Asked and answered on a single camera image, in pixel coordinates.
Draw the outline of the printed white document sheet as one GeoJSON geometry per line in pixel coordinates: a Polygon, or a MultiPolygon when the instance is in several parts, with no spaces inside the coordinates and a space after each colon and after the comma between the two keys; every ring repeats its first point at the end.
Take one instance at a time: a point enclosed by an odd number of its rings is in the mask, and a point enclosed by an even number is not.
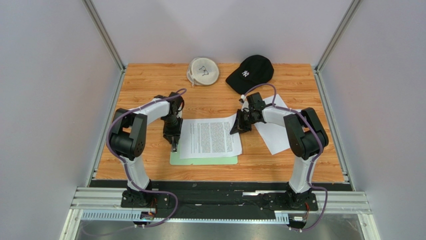
{"type": "Polygon", "coordinates": [[[182,159],[235,157],[243,153],[240,135],[230,134],[236,115],[223,118],[185,119],[179,154],[182,159]]]}

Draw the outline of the white paper sheet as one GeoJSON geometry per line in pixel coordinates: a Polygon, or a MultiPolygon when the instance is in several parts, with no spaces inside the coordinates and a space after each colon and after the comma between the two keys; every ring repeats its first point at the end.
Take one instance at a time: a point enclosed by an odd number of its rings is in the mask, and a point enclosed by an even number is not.
{"type": "MultiPolygon", "coordinates": [[[[270,96],[264,99],[266,109],[271,108],[273,97],[274,96],[270,96]]],[[[242,102],[243,107],[248,107],[248,102],[245,101],[244,95],[241,95],[240,102],[242,102]]],[[[290,148],[286,128],[284,126],[262,122],[255,123],[254,125],[272,155],[290,148]]]]}

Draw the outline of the green clipboard folder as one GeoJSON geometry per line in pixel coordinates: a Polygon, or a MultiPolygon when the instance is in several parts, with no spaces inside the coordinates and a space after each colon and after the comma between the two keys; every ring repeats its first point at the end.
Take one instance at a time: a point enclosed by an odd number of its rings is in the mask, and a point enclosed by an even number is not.
{"type": "Polygon", "coordinates": [[[207,165],[236,165],[237,156],[231,157],[209,157],[209,158],[181,158],[180,151],[171,152],[169,163],[172,166],[207,166],[207,165]]]}

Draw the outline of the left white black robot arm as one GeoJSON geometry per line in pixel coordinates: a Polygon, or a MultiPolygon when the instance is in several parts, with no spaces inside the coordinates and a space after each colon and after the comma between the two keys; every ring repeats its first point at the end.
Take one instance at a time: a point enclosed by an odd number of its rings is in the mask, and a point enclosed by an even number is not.
{"type": "Polygon", "coordinates": [[[156,191],[152,190],[142,159],[146,147],[148,125],[160,119],[163,121],[163,138],[175,153],[181,137],[185,106],[181,88],[169,96],[157,95],[148,103],[133,109],[118,109],[107,131],[106,146],[117,157],[127,177],[127,198],[149,202],[156,191]]]}

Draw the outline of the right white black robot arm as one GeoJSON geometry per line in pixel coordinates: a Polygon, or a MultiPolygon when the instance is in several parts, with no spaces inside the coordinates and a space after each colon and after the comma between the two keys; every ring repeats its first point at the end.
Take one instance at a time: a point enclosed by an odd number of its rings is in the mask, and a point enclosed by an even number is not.
{"type": "Polygon", "coordinates": [[[311,180],[316,160],[329,144],[317,113],[311,107],[298,111],[274,103],[266,104],[258,92],[242,95],[239,101],[243,107],[236,112],[231,135],[250,132],[256,123],[285,128],[290,149],[295,156],[285,202],[293,209],[302,206],[314,188],[311,180]]]}

